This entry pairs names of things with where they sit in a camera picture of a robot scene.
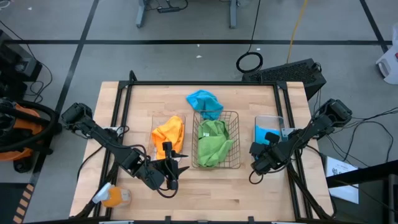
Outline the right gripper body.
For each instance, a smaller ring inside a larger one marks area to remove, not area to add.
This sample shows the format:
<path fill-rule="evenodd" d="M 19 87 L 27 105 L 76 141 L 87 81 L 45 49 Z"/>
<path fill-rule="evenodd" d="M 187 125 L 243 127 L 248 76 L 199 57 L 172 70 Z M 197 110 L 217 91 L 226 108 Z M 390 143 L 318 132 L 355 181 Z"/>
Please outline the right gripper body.
<path fill-rule="evenodd" d="M 289 142 L 280 142 L 280 136 L 274 133 L 266 133 L 265 140 L 268 144 L 253 142 L 249 153 L 254 158 L 251 168 L 257 175 L 265 175 L 272 170 L 280 169 L 287 165 L 291 157 L 292 145 Z"/>

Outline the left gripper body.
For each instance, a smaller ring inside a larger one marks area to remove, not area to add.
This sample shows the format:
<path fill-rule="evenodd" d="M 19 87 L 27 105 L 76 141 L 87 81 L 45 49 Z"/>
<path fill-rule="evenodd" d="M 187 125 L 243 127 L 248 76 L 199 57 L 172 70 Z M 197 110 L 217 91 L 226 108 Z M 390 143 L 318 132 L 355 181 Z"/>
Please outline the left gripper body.
<path fill-rule="evenodd" d="M 156 190 L 163 190 L 161 185 L 166 181 L 165 190 L 178 189 L 178 162 L 173 159 L 175 151 L 172 150 L 171 142 L 163 142 L 162 148 L 165 153 L 164 159 L 158 159 L 151 162 L 152 167 L 157 171 L 152 176 L 152 183 Z"/>

